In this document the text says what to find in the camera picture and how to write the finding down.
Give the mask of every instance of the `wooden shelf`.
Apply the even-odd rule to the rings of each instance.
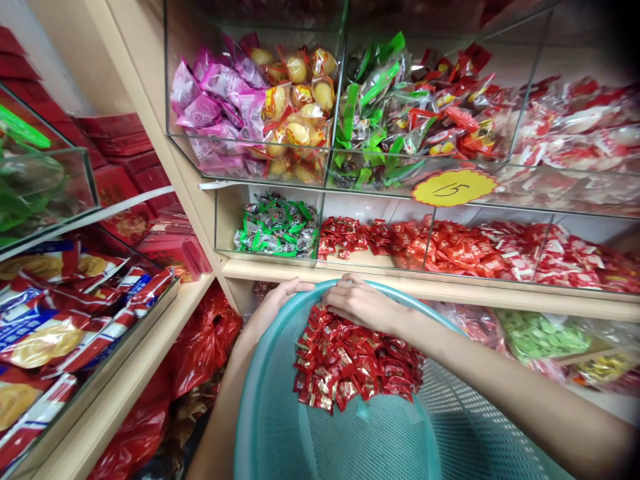
[[[54,445],[49,455],[34,451],[11,478],[21,480],[82,480],[88,476],[115,432],[131,410],[158,365],[167,354],[200,299],[213,282],[214,275],[183,284],[175,300],[157,318],[148,333],[121,363],[120,368],[101,388],[93,402],[66,423],[66,434],[51,430],[38,444]]]
[[[359,272],[366,280],[384,283],[419,299],[470,303],[487,307],[542,311],[561,315],[577,315],[590,318],[620,321],[640,321],[640,298],[628,295],[608,295],[609,298],[588,298],[591,292],[554,289],[544,285],[524,285],[480,279],[475,284],[460,283],[459,277],[444,278],[441,275],[419,273],[422,278],[396,275],[402,271],[352,267],[339,263],[322,263],[321,267],[298,267],[262,263],[260,261],[230,259],[223,268],[228,278],[280,282],[293,277],[306,281],[322,282],[340,278],[345,273]]]

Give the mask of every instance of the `basket rim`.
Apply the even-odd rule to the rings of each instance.
[[[257,436],[251,434],[253,426],[257,420],[257,408],[255,408],[257,404],[257,396],[250,396],[247,392],[261,391],[265,378],[265,370],[267,368],[267,362],[265,360],[271,356],[271,353],[275,348],[276,338],[291,320],[292,315],[296,311],[300,310],[300,305],[306,303],[310,297],[316,299],[315,303],[318,302],[318,296],[321,296],[326,290],[334,286],[338,280],[339,279],[326,280],[324,282],[317,283],[314,290],[297,293],[280,309],[280,312],[278,312],[278,315],[273,320],[272,324],[269,326],[262,338],[260,338],[249,365],[240,400],[233,456],[233,478],[238,480],[257,478],[256,472],[253,470],[252,462],[252,458],[254,458],[257,448]],[[382,283],[371,281],[368,281],[367,283],[392,299],[398,301],[402,305],[412,307],[421,313],[424,313],[432,320],[442,323],[451,330],[462,335],[466,335],[450,320],[442,316],[442,314],[436,312],[434,309],[416,300],[412,296],[388,287]]]

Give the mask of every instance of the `green candy wrapper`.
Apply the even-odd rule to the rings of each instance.
[[[318,214],[314,206],[287,201],[277,193],[256,196],[245,207],[243,228],[236,231],[236,250],[277,257],[315,258]]]

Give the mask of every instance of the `shelf edge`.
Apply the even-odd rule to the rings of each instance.
[[[177,298],[31,480],[84,480],[195,310],[214,275],[181,285]]]
[[[293,277],[318,283],[340,278],[347,269],[296,267],[229,259],[223,275],[229,278],[281,282]],[[361,273],[366,280],[384,283],[418,299],[470,303],[486,307],[543,311],[559,315],[575,315],[605,320],[640,322],[640,304],[624,301],[584,298],[579,295],[541,293],[501,287],[464,285],[451,281],[434,281]]]

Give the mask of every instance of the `red plastic bag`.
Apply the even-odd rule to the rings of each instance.
[[[153,458],[173,400],[209,380],[228,359],[243,322],[214,282],[93,468],[88,480],[128,480]]]
[[[169,424],[171,370],[162,362],[87,480],[126,480],[158,449]]]
[[[177,366],[174,399],[206,382],[227,362],[242,326],[242,318],[214,282],[165,359]]]

